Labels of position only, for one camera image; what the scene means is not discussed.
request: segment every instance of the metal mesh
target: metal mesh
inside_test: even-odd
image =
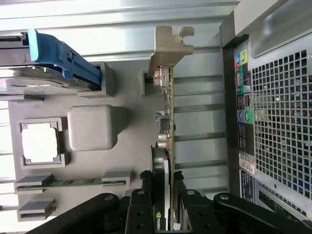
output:
[[[312,199],[312,76],[307,51],[252,69],[256,168]]]

